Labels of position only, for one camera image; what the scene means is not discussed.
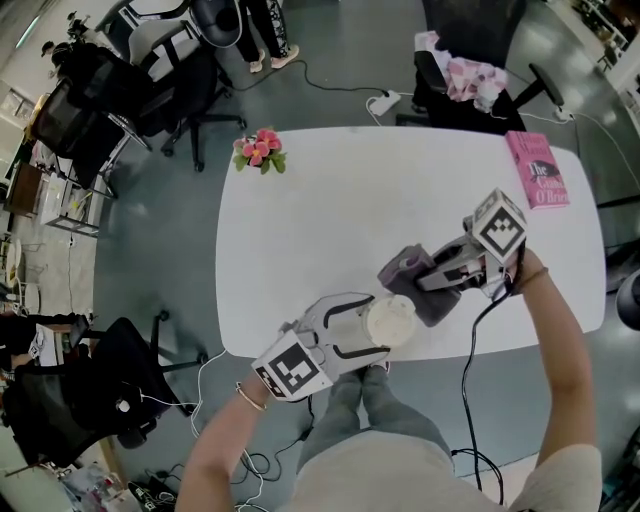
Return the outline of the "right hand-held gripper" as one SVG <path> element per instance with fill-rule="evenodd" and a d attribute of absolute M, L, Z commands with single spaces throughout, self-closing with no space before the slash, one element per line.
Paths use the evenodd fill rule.
<path fill-rule="evenodd" d="M 437 268 L 478 271 L 436 271 L 417 278 L 416 285 L 423 291 L 480 288 L 488 298 L 498 298 L 507 291 L 507 267 L 526 240 L 524 213 L 495 188 L 463 220 L 463 227 L 467 238 L 457 238 L 440 248 L 432 255 L 433 262 Z"/>

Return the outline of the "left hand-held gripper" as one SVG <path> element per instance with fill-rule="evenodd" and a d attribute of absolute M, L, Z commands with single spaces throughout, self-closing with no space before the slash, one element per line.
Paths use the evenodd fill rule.
<path fill-rule="evenodd" d="M 297 402 L 332 387 L 339 374 L 385 359 L 386 347 L 341 351 L 340 345 L 355 329 L 364 338 L 361 314 L 374 296 L 344 292 L 321 297 L 309 306 L 297 324 L 284 324 L 276 340 L 251 368 L 278 401 Z"/>

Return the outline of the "person's right hand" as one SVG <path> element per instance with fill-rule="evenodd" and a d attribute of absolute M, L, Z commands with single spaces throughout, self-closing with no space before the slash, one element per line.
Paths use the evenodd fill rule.
<path fill-rule="evenodd" d="M 531 249 L 522 248 L 514 256 L 508 269 L 508 273 L 513 278 L 511 295 L 519 295 L 528 282 L 543 268 L 544 265 Z"/>

